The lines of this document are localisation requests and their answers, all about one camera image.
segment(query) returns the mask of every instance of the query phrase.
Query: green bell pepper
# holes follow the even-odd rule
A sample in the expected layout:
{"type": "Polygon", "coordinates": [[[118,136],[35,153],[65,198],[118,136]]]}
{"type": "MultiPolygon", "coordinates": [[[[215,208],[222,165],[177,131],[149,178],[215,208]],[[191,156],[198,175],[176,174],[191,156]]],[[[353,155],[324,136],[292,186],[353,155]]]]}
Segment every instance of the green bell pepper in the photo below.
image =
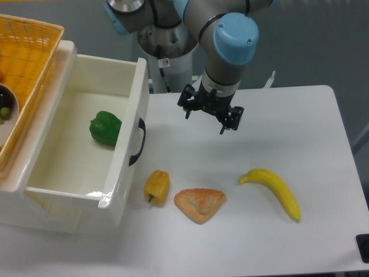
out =
{"type": "Polygon", "coordinates": [[[99,143],[115,146],[118,140],[122,121],[108,111],[99,111],[96,118],[91,120],[90,132],[94,140],[99,143]]]}

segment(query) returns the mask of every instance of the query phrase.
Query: yellow banana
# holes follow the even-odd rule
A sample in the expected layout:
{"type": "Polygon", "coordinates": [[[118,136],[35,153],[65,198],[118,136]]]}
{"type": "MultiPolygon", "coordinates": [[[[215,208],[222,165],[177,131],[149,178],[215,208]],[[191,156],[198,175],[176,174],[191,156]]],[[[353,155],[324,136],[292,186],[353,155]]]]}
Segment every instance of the yellow banana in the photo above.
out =
{"type": "Polygon", "coordinates": [[[246,182],[262,184],[268,187],[281,201],[288,215],[295,221],[300,219],[298,202],[289,187],[277,174],[267,169],[252,169],[238,180],[240,185],[246,182]]]}

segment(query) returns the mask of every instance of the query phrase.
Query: yellow basket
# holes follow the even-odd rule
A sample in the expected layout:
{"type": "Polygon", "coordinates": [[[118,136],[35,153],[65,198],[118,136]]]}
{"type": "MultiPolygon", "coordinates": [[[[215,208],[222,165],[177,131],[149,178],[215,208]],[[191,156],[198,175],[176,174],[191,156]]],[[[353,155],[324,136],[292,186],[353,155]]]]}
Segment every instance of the yellow basket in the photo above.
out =
{"type": "Polygon", "coordinates": [[[0,170],[27,131],[63,33],[62,26],[0,14],[0,70],[3,83],[14,92],[20,106],[16,125],[0,149],[0,170]]]}

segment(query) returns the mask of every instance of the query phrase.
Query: bread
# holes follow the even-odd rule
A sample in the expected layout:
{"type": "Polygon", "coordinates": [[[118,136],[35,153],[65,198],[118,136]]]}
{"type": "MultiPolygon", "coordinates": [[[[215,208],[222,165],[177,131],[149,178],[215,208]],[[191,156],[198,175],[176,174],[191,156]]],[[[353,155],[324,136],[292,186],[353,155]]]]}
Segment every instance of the bread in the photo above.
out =
{"type": "Polygon", "coordinates": [[[174,204],[193,222],[207,222],[226,201],[226,195],[215,189],[185,189],[174,197],[174,204]]]}

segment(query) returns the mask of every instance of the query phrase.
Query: black handle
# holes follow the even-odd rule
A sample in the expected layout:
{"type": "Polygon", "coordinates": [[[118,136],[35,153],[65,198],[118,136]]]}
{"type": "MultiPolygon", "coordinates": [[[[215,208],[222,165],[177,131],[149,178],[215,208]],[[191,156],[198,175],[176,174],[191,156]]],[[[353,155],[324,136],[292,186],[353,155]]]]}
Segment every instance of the black handle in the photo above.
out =
{"type": "Polygon", "coordinates": [[[138,127],[141,128],[144,131],[144,138],[142,139],[142,144],[141,144],[140,151],[138,151],[138,153],[136,155],[132,155],[129,158],[129,166],[133,165],[138,160],[138,158],[141,156],[142,150],[144,149],[144,145],[145,145],[146,126],[145,126],[145,121],[142,118],[140,118],[140,120],[138,121],[138,127]]]}

